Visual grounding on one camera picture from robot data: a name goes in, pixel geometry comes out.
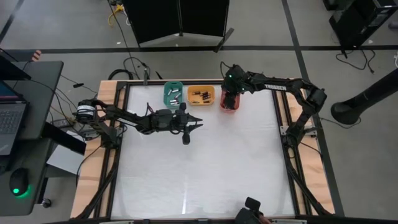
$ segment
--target concrete floor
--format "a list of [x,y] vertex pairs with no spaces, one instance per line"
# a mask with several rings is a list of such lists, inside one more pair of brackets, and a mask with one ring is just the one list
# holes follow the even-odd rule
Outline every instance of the concrete floor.
[[[287,0],[298,42],[301,46],[336,45],[328,24],[331,12],[321,0]],[[0,29],[6,24],[17,0],[0,1]],[[28,0],[17,12],[0,47],[4,49],[92,49],[123,48],[118,27],[106,22],[110,14],[105,0]],[[129,47],[137,47],[134,34],[125,25],[124,15],[118,16]],[[389,21],[398,21],[395,13]],[[371,38],[371,45],[398,45],[398,31],[389,30],[385,23]],[[280,0],[231,0],[228,27],[235,32],[226,45],[293,46],[284,6]],[[187,37],[147,44],[148,47],[209,45],[218,39]],[[396,50],[377,50],[371,62],[375,74],[356,70],[335,59],[335,51],[303,51],[310,80],[325,88],[328,99],[320,116],[331,118],[330,106],[358,94],[395,68]],[[235,50],[213,52],[140,52],[133,53],[158,71],[164,78],[220,78],[219,64],[240,64],[243,69],[264,72],[275,77],[301,77],[299,62],[293,50]],[[62,60],[63,75],[83,82],[93,90],[100,81],[123,67],[127,53],[43,54],[40,60]],[[348,61],[362,66],[360,52],[352,53]],[[78,103],[93,94],[86,89],[73,89],[72,83],[61,79],[58,88]],[[362,115],[362,123],[351,129],[341,129],[322,122],[341,201],[347,217],[398,220],[398,151],[396,146],[396,109],[398,95],[380,102]],[[67,105],[62,105],[67,112]],[[53,113],[54,118],[61,118]],[[37,206],[28,217],[0,217],[0,223],[55,222],[68,219],[75,193],[74,178],[51,180],[46,197],[57,203],[51,209]]]

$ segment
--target black pole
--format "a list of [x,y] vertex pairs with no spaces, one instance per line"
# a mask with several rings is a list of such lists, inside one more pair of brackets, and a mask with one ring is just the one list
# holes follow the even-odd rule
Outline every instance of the black pole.
[[398,91],[398,68],[359,95],[331,107],[331,115],[340,123],[355,124],[361,114]]

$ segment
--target laptop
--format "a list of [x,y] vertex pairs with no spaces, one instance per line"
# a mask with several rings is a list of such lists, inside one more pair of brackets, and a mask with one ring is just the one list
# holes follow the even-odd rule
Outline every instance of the laptop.
[[0,80],[0,156],[11,153],[27,108],[28,102]]

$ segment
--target black desk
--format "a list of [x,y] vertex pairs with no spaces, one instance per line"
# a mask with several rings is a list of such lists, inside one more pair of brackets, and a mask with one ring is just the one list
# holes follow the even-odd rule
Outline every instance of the black desk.
[[[53,141],[20,141],[17,146],[16,159],[10,171],[0,175],[0,216],[28,215],[32,212],[44,180],[46,161],[53,149]],[[29,189],[24,197],[15,197],[9,190],[9,178],[20,167],[29,170]]]
[[[21,69],[25,67],[24,71],[32,77],[32,80],[47,85],[53,91],[56,90],[63,62],[28,64],[14,62],[14,64]],[[6,83],[14,86],[15,81]],[[32,81],[18,81],[15,87],[15,91],[24,95],[29,102],[29,108],[12,155],[0,157],[0,165],[8,164],[6,172],[0,174],[0,216],[28,215],[32,212],[34,204],[40,203],[47,183],[46,162],[55,143],[84,154],[85,143],[46,122],[54,95],[52,90]],[[29,170],[31,193],[26,198],[15,198],[9,190],[9,177],[21,165]]]

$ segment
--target laptop keyboard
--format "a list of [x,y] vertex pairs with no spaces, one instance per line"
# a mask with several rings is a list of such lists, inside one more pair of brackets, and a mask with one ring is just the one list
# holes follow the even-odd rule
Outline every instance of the laptop keyboard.
[[0,134],[15,134],[23,111],[0,110]]

